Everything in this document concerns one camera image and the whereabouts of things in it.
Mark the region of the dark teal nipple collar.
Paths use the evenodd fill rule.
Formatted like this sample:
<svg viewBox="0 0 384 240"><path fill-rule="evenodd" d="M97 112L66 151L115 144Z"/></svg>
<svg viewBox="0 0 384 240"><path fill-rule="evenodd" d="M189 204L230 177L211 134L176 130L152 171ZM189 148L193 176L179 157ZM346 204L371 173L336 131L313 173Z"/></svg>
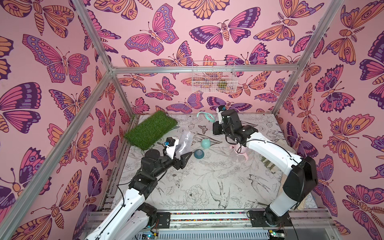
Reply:
<svg viewBox="0 0 384 240"><path fill-rule="evenodd" d="M201 149L197 149L197 150L194 151L194 157L195 157L196 159L198 159L198 160L203 159L204 156L205 156L205 153L204 153L203 150L201 150Z"/></svg>

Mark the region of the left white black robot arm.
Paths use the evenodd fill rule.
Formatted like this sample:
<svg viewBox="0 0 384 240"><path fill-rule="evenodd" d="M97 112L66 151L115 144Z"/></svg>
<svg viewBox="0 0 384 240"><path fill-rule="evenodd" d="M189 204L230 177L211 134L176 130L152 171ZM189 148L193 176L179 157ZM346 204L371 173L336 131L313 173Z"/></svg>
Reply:
<svg viewBox="0 0 384 240"><path fill-rule="evenodd" d="M184 169L193 155L188 152L177 158L167 151L149 150L141 159L141 167L129 182L117 206L96 229L85 237L86 240L132 240L146 227L157 224L157 209L146 203L146 199L158 185L158 176L170 168Z"/></svg>

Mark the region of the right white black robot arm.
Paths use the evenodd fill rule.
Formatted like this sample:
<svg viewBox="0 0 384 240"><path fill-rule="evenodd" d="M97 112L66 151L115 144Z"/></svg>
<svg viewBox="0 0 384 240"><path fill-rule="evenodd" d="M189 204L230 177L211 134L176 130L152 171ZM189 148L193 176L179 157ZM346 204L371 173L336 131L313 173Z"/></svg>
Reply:
<svg viewBox="0 0 384 240"><path fill-rule="evenodd" d="M269 141L256 128L243 126L238 113L221 105L216 108L218 120L213 123L213 134L231 139L234 150L240 154L246 148L255 151L278 167L287 179L283 191L265 209L269 225L277 222L290 210L296 209L318 185L316 162L301 157Z"/></svg>

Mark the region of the pink bottle cap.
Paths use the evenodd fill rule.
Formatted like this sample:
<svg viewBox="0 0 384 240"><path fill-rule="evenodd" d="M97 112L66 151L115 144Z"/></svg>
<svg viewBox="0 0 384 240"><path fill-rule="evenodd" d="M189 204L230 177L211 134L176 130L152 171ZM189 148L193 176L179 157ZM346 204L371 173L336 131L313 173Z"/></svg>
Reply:
<svg viewBox="0 0 384 240"><path fill-rule="evenodd" d="M247 152L247 147L244 147L241 144L237 144L234 146L234 150L237 154L245 154Z"/></svg>

